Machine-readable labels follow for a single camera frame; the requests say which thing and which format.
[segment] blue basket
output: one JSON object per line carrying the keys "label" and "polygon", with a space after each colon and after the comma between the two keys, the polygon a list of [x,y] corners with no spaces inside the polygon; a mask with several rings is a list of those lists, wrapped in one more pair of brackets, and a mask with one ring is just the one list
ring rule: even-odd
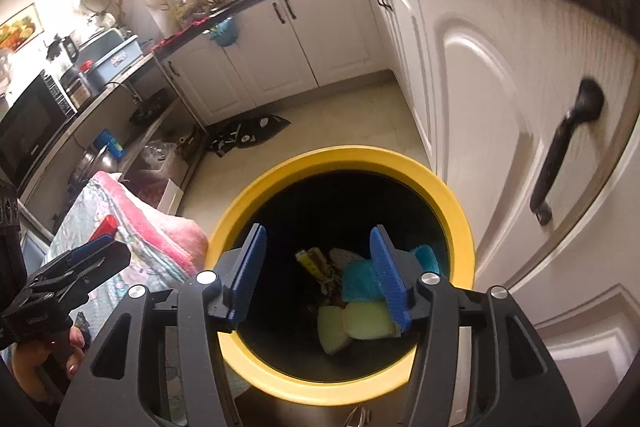
{"label": "blue basket", "polygon": [[238,40],[238,24],[233,17],[213,26],[207,33],[209,39],[221,48],[226,48]]}

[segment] metal pot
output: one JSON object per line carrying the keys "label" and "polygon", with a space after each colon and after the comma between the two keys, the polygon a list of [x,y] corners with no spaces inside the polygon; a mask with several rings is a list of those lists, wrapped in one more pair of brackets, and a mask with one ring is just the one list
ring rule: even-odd
{"label": "metal pot", "polygon": [[94,147],[89,147],[84,151],[82,159],[78,162],[71,176],[69,176],[68,183],[73,188],[81,188],[98,171],[108,172],[109,174],[118,172],[118,162],[108,151],[106,145],[98,152]]}

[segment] hand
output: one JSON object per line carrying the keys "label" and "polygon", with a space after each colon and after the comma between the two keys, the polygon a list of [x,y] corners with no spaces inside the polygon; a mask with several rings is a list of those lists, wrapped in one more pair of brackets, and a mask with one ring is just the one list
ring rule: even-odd
{"label": "hand", "polygon": [[[66,361],[65,370],[67,377],[73,378],[84,359],[84,353],[82,352],[84,338],[81,331],[75,326],[69,330],[69,343],[74,352]],[[27,341],[17,344],[14,350],[12,367],[15,380],[17,380],[22,390],[35,401],[47,401],[49,399],[49,393],[36,374],[36,367],[47,360],[47,357],[51,354],[53,344],[44,341]]]}

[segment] yellow trash can rim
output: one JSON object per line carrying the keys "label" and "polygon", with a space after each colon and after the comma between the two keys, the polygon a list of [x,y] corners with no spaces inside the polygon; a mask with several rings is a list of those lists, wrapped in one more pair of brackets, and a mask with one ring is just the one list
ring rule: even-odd
{"label": "yellow trash can rim", "polygon": [[[296,156],[265,172],[231,203],[209,239],[205,266],[215,265],[223,251],[233,248],[247,221],[270,198],[289,185],[316,174],[365,171],[389,176],[412,188],[440,222],[449,251],[450,281],[471,289],[475,253],[471,229],[458,200],[433,172],[399,153],[369,146],[338,146]],[[409,380],[415,348],[392,365],[346,382],[312,382],[280,373],[258,359],[236,333],[219,333],[222,355],[250,384],[272,396],[306,405],[335,406],[367,401]]]}

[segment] white cabinet door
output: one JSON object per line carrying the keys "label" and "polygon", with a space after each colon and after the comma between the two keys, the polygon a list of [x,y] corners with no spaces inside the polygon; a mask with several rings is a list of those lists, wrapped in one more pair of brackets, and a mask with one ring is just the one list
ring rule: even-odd
{"label": "white cabinet door", "polygon": [[640,122],[587,213],[511,288],[556,360],[583,425],[640,347],[639,201]]}
{"label": "white cabinet door", "polygon": [[[438,154],[474,234],[476,288],[512,285],[574,227],[616,165],[640,107],[638,46],[564,0],[420,5],[446,115]],[[529,198],[585,75],[602,87],[604,109],[576,130],[543,227]]]}
{"label": "white cabinet door", "polygon": [[206,125],[255,107],[222,48],[205,36],[197,36],[163,62]]}
{"label": "white cabinet door", "polygon": [[369,0],[376,19],[376,25],[382,40],[382,47],[385,51],[385,59],[388,68],[394,72],[396,80],[402,90],[404,99],[409,107],[414,106],[411,98],[411,89],[406,81],[404,74],[400,68],[398,38],[396,37],[396,28],[394,26],[393,13],[389,10],[385,0]]}
{"label": "white cabinet door", "polygon": [[369,0],[280,0],[320,86],[387,67]]}
{"label": "white cabinet door", "polygon": [[384,0],[391,6],[392,23],[396,30],[396,49],[404,81],[411,90],[411,110],[418,132],[434,172],[438,172],[436,154],[436,105],[429,45],[422,25],[418,0]]}
{"label": "white cabinet door", "polygon": [[257,105],[318,87],[279,0],[236,15],[238,41],[225,49]]}

